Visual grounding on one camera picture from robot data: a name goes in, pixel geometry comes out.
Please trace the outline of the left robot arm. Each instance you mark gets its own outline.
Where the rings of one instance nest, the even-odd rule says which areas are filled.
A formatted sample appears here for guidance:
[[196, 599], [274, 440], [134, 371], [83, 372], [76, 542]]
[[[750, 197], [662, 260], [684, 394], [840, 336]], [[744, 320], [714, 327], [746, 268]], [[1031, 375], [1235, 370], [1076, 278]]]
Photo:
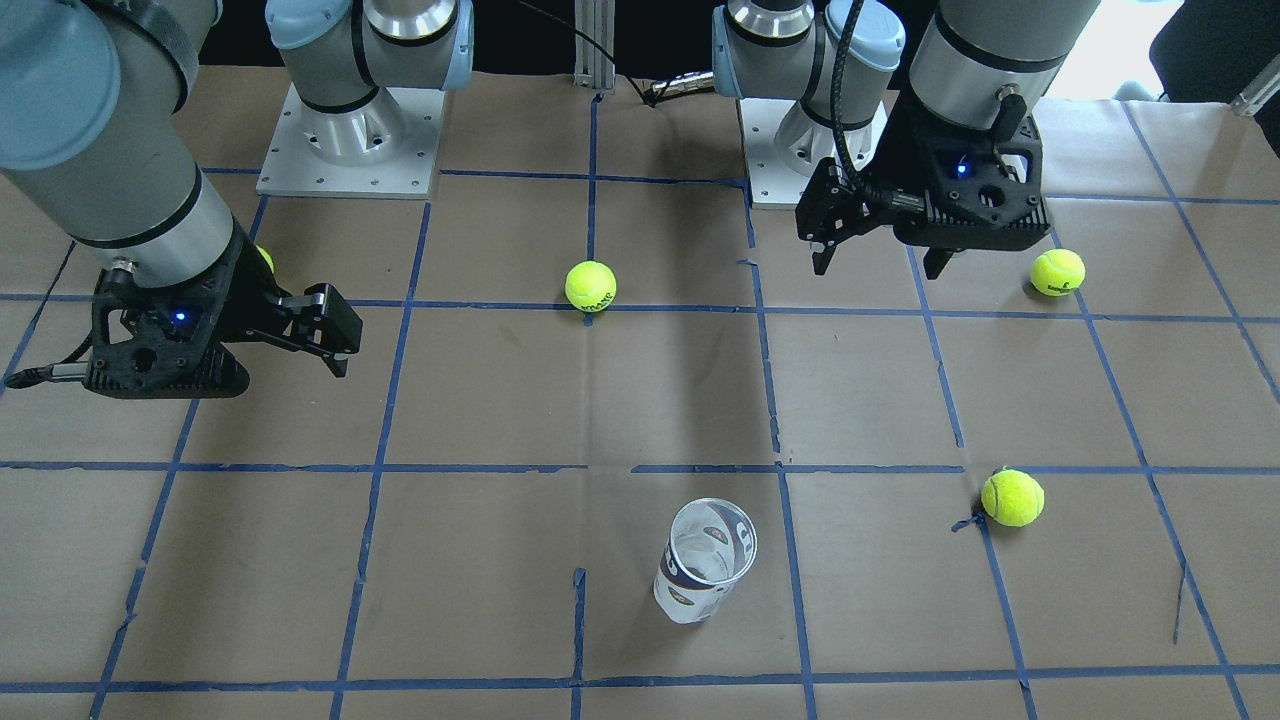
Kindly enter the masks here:
[[1033, 111], [1096, 9], [937, 1], [911, 44], [882, 1], [728, 1], [712, 22], [716, 91], [794, 102], [819, 143], [795, 209], [817, 275], [888, 225], [934, 279], [957, 252], [1020, 252], [1050, 233]]

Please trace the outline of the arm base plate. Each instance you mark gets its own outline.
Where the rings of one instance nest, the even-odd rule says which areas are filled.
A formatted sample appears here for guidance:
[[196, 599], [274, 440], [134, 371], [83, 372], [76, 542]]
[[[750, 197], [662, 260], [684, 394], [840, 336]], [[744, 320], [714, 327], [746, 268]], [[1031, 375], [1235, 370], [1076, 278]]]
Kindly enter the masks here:
[[256, 190], [273, 197], [428, 200], [448, 95], [381, 88], [362, 108], [330, 114], [288, 90]]
[[741, 97], [739, 115], [753, 204], [795, 209], [818, 161], [836, 155], [829, 128], [797, 99]]

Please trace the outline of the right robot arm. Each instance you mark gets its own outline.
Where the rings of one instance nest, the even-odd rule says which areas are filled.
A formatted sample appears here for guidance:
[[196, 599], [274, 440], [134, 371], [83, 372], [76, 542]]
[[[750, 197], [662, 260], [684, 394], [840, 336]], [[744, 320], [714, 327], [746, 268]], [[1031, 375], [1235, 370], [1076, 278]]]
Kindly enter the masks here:
[[[86, 338], [10, 389], [225, 398], [260, 342], [343, 377], [364, 323], [332, 284], [292, 293], [177, 133], [219, 1], [5, 1], [3, 174], [102, 268]], [[425, 199], [443, 100], [474, 67], [470, 1], [270, 1], [291, 76], [257, 188]]]

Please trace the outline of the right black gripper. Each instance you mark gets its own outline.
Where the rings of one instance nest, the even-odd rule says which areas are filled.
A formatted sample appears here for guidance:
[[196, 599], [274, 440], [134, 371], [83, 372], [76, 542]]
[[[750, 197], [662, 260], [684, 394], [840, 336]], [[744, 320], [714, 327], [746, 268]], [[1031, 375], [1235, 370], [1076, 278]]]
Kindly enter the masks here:
[[91, 307], [86, 389], [111, 398], [229, 398], [250, 374], [228, 348], [262, 342], [319, 356], [347, 377], [364, 322], [339, 290], [314, 284], [289, 296], [242, 225], [205, 272], [145, 288], [118, 260], [102, 272]]

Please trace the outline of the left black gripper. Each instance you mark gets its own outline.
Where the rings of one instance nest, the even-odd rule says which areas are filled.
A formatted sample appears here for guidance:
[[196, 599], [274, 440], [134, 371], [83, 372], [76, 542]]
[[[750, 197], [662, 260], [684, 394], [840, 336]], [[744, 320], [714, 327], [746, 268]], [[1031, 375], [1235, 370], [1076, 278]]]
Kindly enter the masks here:
[[[992, 124], [979, 129], [900, 95], [865, 173], [882, 199], [916, 199], [897, 208], [893, 232], [928, 247], [925, 278], [937, 281], [961, 250], [1023, 251], [1050, 233], [1042, 151], [1021, 95], [1000, 99]], [[842, 242], [879, 225], [878, 208], [842, 177], [836, 159], [819, 160], [796, 206], [796, 236], [810, 246], [814, 274], [827, 273]]]

